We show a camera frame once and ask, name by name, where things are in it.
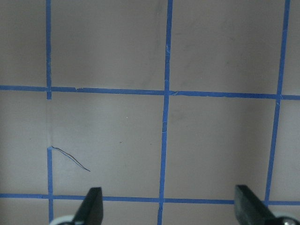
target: grid square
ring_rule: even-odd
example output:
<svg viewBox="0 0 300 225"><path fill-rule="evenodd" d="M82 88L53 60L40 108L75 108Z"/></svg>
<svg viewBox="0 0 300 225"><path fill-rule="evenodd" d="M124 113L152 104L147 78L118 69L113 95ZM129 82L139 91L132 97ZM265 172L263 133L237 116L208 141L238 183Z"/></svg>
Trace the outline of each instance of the grid square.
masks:
<svg viewBox="0 0 300 225"><path fill-rule="evenodd" d="M54 216L73 215L82 201L55 200ZM151 202L103 202L105 225L154 225L157 222L158 204Z"/></svg>
<svg viewBox="0 0 300 225"><path fill-rule="evenodd" d="M0 224L48 224L48 200L0 198Z"/></svg>
<svg viewBox="0 0 300 225"><path fill-rule="evenodd" d="M163 225L238 225L233 205L165 203Z"/></svg>
<svg viewBox="0 0 300 225"><path fill-rule="evenodd" d="M300 94L300 1L291 1L289 25L285 55L285 78L283 93L286 95Z"/></svg>
<svg viewBox="0 0 300 225"><path fill-rule="evenodd" d="M300 201L300 102L281 101L270 199Z"/></svg>
<svg viewBox="0 0 300 225"><path fill-rule="evenodd" d="M2 0L0 84L46 84L45 1Z"/></svg>
<svg viewBox="0 0 300 225"><path fill-rule="evenodd" d="M247 184L264 198L275 101L170 97L165 197L233 199Z"/></svg>
<svg viewBox="0 0 300 225"><path fill-rule="evenodd" d="M276 93L284 1L174 1L172 90Z"/></svg>
<svg viewBox="0 0 300 225"><path fill-rule="evenodd" d="M47 193L46 94L0 92L0 193Z"/></svg>
<svg viewBox="0 0 300 225"><path fill-rule="evenodd" d="M162 108L163 96L54 93L51 143L91 170L53 150L54 193L157 197Z"/></svg>
<svg viewBox="0 0 300 225"><path fill-rule="evenodd" d="M53 0L53 85L163 89L166 3Z"/></svg>

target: thin wire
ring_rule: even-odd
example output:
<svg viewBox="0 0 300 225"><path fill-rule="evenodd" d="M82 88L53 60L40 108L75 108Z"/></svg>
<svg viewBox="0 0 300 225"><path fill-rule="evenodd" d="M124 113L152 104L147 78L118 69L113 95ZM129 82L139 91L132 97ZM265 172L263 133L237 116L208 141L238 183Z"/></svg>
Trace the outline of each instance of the thin wire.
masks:
<svg viewBox="0 0 300 225"><path fill-rule="evenodd" d="M77 165L79 165L82 169L87 170L90 172L89 169L85 168L80 162L77 161L77 159L74 158L74 156L70 155L69 153L66 153L65 151L61 150L60 148L56 148L51 146L53 149L56 149L58 151L60 151L64 156L68 157L69 159L71 159L73 162L75 162Z"/></svg>

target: clamp jaw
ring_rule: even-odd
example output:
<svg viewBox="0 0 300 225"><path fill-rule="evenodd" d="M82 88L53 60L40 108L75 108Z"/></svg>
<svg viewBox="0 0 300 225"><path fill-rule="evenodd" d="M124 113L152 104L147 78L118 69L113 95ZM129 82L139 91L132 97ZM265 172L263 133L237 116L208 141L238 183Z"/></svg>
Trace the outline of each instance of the clamp jaw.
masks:
<svg viewBox="0 0 300 225"><path fill-rule="evenodd" d="M102 190L100 187L92 187L80 205L73 220L58 225L101 225L102 219Z"/></svg>
<svg viewBox="0 0 300 225"><path fill-rule="evenodd" d="M246 185L235 186L234 211L240 225L300 225L294 218L275 217Z"/></svg>

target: blue tape line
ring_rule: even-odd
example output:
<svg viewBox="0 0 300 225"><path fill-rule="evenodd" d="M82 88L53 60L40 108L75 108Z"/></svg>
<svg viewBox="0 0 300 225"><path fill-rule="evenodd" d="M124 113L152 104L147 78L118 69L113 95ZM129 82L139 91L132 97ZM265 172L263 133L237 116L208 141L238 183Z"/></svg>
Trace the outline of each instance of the blue tape line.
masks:
<svg viewBox="0 0 300 225"><path fill-rule="evenodd" d="M51 99L51 0L46 0L46 80L47 99Z"/></svg>
<svg viewBox="0 0 300 225"><path fill-rule="evenodd" d="M0 85L0 90L48 91L45 87Z"/></svg>
<svg viewBox="0 0 300 225"><path fill-rule="evenodd" d="M140 197L103 197L104 201L113 202L140 202L140 203L158 203L159 198L140 198Z"/></svg>
<svg viewBox="0 0 300 225"><path fill-rule="evenodd" d="M48 194L53 195L52 147L47 148Z"/></svg>
<svg viewBox="0 0 300 225"><path fill-rule="evenodd" d="M165 199L165 203L226 204L226 205L233 205L234 204L234 200L166 198Z"/></svg>
<svg viewBox="0 0 300 225"><path fill-rule="evenodd" d="M38 198L38 199L49 199L49 195L40 195L40 194L0 194L0 198Z"/></svg>
<svg viewBox="0 0 300 225"><path fill-rule="evenodd" d="M41 194L0 194L0 198L31 198L31 199L49 199L52 200L83 200L84 195L41 195ZM159 203L159 198L141 198L141 197L110 197L104 196L103 201L111 202L141 202L141 203ZM190 203L190 204L220 204L233 205L234 200L219 199L181 199L165 198L165 203ZM300 201L269 201L269 205L300 205Z"/></svg>
<svg viewBox="0 0 300 225"><path fill-rule="evenodd" d="M227 97L227 98L267 98L276 99L276 94L255 94L255 93L231 93L231 92L210 92L210 91L170 91L172 96L201 96L201 97Z"/></svg>
<svg viewBox="0 0 300 225"><path fill-rule="evenodd" d="M165 194L165 163L167 151L167 127L169 113L169 92L170 92L170 59L171 59L171 30L172 30L172 12L173 0L168 0L167 6L167 24L165 38L165 93L164 93L164 111L162 127L161 161L160 161L160 179L159 179L159 208L157 213L157 225L162 225L164 194Z"/></svg>
<svg viewBox="0 0 300 225"><path fill-rule="evenodd" d="M49 198L49 223L53 220L53 174L52 174L52 147L47 148L48 169L48 198Z"/></svg>
<svg viewBox="0 0 300 225"><path fill-rule="evenodd" d="M265 191L265 199L264 199L266 206L269 205L275 150L276 150L276 139L277 139L277 130L278 130L279 113L280 113L280 101L282 98L281 92L282 92L284 68L285 68L285 52L286 52L289 11L290 11L290 0L285 0L285 13L284 13L284 21L283 21L279 75L278 75L278 84L277 84L277 100L276 100L276 107L275 107L275 112L274 112L270 158L269 158L268 175L267 175L267 183L266 183L266 191Z"/></svg>
<svg viewBox="0 0 300 225"><path fill-rule="evenodd" d="M103 94L127 94L127 95L164 95L163 90L52 87L52 91L79 92L79 93L103 93Z"/></svg>
<svg viewBox="0 0 300 225"><path fill-rule="evenodd" d="M75 88L75 87L35 87L0 85L0 90L16 91L51 91L51 92L78 92L78 93L102 93L102 94L127 94L127 95L164 95L163 90L134 90L134 89L103 89L103 88ZM233 93L233 92L210 92L210 91L169 91L170 96L199 96L199 97L226 97L226 98L265 98L277 99L277 94L258 93ZM281 95L283 100L300 100L300 95Z"/></svg>
<svg viewBox="0 0 300 225"><path fill-rule="evenodd" d="M283 95L282 96L283 100L300 100L299 95Z"/></svg>
<svg viewBox="0 0 300 225"><path fill-rule="evenodd" d="M281 95L282 85L283 85L283 76L285 69L285 52L286 52L286 41L287 41L287 30L289 23L289 13L290 13L290 0L285 0L285 13L282 29L282 41L281 41L281 52L280 52L280 63L279 63L279 76L278 76L278 86L277 94Z"/></svg>
<svg viewBox="0 0 300 225"><path fill-rule="evenodd" d="M298 201L269 201L269 205L300 205Z"/></svg>
<svg viewBox="0 0 300 225"><path fill-rule="evenodd" d="M279 122L279 112L280 112L280 99L276 100L275 113L274 113L274 122L273 122L273 131L272 131L272 140L271 140L271 149L270 149L270 158L268 166L268 175L267 175L267 184L265 191L265 205L268 206L275 158L275 148L276 148L276 139L277 139L277 130Z"/></svg>
<svg viewBox="0 0 300 225"><path fill-rule="evenodd" d="M49 223L54 219L54 213L53 213L53 199L49 199Z"/></svg>

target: scuff mark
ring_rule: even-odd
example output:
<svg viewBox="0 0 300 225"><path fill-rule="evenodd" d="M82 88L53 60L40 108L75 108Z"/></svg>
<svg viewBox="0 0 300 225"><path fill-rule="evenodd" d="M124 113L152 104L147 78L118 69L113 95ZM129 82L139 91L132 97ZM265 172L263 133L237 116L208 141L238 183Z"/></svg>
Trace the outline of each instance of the scuff mark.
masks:
<svg viewBox="0 0 300 225"><path fill-rule="evenodd" d="M90 172L89 169L85 168L80 162L77 161L77 159L75 159L72 155L70 155L69 153L66 153L65 151L61 150L60 148L56 148L51 146L53 149L56 149L58 151L60 151L64 156L68 157L69 159L71 159L73 162L75 162L77 165L79 165L82 169L87 170Z"/></svg>
<svg viewBox="0 0 300 225"><path fill-rule="evenodd" d="M84 88L78 88L78 87L75 87L75 90L76 90L76 91L81 91L81 90L84 90Z"/></svg>
<svg viewBox="0 0 300 225"><path fill-rule="evenodd" d="M173 94L172 94L172 96L176 96L176 95L178 95L179 94L179 90L178 91L175 91Z"/></svg>

